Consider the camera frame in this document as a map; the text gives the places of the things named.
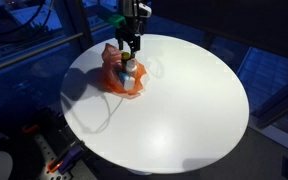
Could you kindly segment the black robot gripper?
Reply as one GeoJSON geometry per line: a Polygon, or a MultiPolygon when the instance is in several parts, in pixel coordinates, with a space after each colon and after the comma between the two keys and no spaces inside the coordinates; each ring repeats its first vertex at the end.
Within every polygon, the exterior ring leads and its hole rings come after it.
{"type": "Polygon", "coordinates": [[[129,42],[134,58],[140,50],[140,36],[144,34],[144,24],[151,17],[152,9],[147,0],[117,0],[117,14],[123,17],[115,32],[119,50],[123,50],[123,41],[129,42]]]}

